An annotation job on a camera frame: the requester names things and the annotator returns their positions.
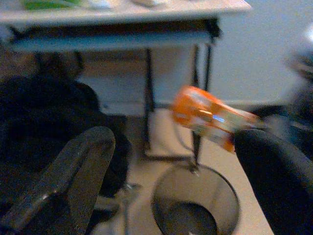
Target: white wall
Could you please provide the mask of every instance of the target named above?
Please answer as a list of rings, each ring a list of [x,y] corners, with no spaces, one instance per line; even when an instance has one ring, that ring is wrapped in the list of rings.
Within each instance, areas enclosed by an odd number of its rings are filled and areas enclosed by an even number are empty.
[[[212,93],[236,102],[286,99],[299,83],[283,60],[313,21],[312,0],[248,0],[253,11],[221,18],[214,48]]]
[[[183,84],[193,76],[193,46],[166,47],[152,50],[152,70],[155,101],[169,104]],[[143,114],[146,64],[144,51],[111,54],[86,62],[80,81],[97,92],[106,113]]]

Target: cable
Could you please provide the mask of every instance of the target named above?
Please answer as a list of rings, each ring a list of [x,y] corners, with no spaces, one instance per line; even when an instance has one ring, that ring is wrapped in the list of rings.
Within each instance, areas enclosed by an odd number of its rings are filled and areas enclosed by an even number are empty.
[[[178,139],[179,143],[181,144],[181,146],[191,152],[194,152],[193,148],[191,147],[188,147],[187,144],[182,140],[181,136],[180,136],[180,133],[178,131],[178,128],[177,128],[177,124],[172,120],[172,124],[173,124],[173,127],[174,127],[174,132],[175,132],[175,135],[176,135],[176,138]]]

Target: desk top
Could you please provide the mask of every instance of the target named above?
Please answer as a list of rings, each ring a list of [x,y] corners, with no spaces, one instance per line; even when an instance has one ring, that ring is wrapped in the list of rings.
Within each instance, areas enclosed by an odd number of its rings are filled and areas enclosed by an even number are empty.
[[[130,0],[121,1],[121,5],[112,10],[0,10],[0,24],[49,26],[196,20],[251,9],[244,0],[170,0],[167,5],[152,8],[134,4]]]

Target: baseboard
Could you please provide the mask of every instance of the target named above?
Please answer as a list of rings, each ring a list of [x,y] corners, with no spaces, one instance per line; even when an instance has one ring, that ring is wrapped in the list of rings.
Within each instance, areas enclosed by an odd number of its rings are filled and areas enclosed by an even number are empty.
[[[258,109],[262,106],[285,105],[284,101],[254,101],[254,100],[225,100],[225,104],[245,111]],[[171,102],[157,102],[157,109],[169,109]],[[101,111],[108,115],[126,115],[132,117],[144,116],[144,102],[105,102],[101,104]]]

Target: mesh wastebasket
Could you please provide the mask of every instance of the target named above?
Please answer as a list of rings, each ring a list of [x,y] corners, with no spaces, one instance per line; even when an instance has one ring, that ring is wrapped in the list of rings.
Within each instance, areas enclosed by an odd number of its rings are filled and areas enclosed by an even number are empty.
[[[177,165],[157,182],[152,211],[164,235],[230,235],[239,218],[230,183],[205,166]]]

